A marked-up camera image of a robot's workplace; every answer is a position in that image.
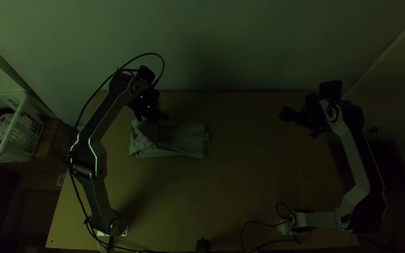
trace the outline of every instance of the white laundry basket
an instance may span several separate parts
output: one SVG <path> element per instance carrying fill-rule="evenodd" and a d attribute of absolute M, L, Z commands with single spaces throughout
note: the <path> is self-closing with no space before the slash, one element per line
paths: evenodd
<path fill-rule="evenodd" d="M 0 163 L 32 159 L 43 131 L 43 121 L 25 92 L 0 93 L 0 108 L 15 111 L 0 145 Z"/>

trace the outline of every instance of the wooden table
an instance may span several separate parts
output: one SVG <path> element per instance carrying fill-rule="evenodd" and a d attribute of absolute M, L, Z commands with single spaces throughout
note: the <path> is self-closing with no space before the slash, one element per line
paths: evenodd
<path fill-rule="evenodd" d="M 333 210 L 344 194 L 326 138 L 284 123 L 284 105 L 301 108 L 301 92 L 163 93 L 167 124 L 208 123 L 211 140 L 204 160 L 186 156 L 133 158 L 128 155 L 130 122 L 124 108 L 103 137 L 107 192 L 114 210 L 131 217 L 129 234 L 115 244 L 157 251 L 194 251 L 201 237 L 213 251 L 239 251 L 240 229 L 249 220 L 276 223 L 277 201 L 290 208 Z M 100 93 L 85 113 L 104 98 Z M 80 193 L 90 211 L 83 190 Z M 52 220 L 47 247 L 97 249 L 67 179 Z M 246 249 L 284 239 L 275 228 L 250 225 Z M 316 229 L 269 249 L 358 245 L 355 235 Z"/>

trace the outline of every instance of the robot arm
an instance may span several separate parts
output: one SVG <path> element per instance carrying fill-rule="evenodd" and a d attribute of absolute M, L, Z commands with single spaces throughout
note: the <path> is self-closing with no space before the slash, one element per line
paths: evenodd
<path fill-rule="evenodd" d="M 359 106 L 340 100 L 341 82 L 320 84 L 320 95 L 309 95 L 301 112 L 284 108 L 280 118 L 319 132 L 337 134 L 351 168 L 355 186 L 347 192 L 340 206 L 331 212 L 295 211 L 291 222 L 278 227 L 280 234 L 297 235 L 316 227 L 339 231 L 376 232 L 387 208 L 384 184 L 363 134 L 364 117 Z"/>
<path fill-rule="evenodd" d="M 127 223 L 110 208 L 104 178 L 107 175 L 106 151 L 101 143 L 104 133 L 123 106 L 134 110 L 139 121 L 143 117 L 157 122 L 166 115 L 156 109 L 159 92 L 151 87 L 154 74 L 145 66 L 136 76 L 116 73 L 109 93 L 96 109 L 70 150 L 73 175 L 82 184 L 87 196 L 91 217 L 90 224 L 107 235 L 125 235 Z"/>

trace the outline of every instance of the white cloth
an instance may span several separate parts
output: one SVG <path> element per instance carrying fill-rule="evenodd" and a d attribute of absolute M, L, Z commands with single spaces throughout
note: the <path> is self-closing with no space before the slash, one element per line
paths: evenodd
<path fill-rule="evenodd" d="M 144 119 L 131 122 L 129 154 L 135 157 L 191 156 L 203 159 L 209 133 L 204 124 L 158 126 Z"/>

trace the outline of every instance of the metal arm segment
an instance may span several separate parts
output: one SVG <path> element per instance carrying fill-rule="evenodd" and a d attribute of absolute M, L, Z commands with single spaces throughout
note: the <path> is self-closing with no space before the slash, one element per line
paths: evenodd
<path fill-rule="evenodd" d="M 281 119 L 304 122 L 304 127 L 309 126 L 316 131 L 313 137 L 324 130 L 336 133 L 342 140 L 355 186 L 343 196 L 340 206 L 331 212 L 295 211 L 290 223 L 278 227 L 279 234 L 297 235 L 317 227 L 336 228 L 347 233 L 377 231 L 387 204 L 383 197 L 383 181 L 363 134 L 362 110 L 357 105 L 336 99 L 322 99 L 318 105 L 309 106 L 314 114 L 285 108 Z M 324 118 L 324 126 L 319 124 L 320 116 Z"/>
<path fill-rule="evenodd" d="M 127 224 L 120 221 L 110 208 L 104 184 L 107 175 L 106 151 L 101 139 L 122 107 L 149 88 L 150 85 L 144 80 L 123 73 L 115 74 L 109 84 L 109 93 L 78 134 L 70 150 L 73 175 L 82 184 L 89 201 L 92 213 L 89 222 L 108 235 L 123 234 Z"/>

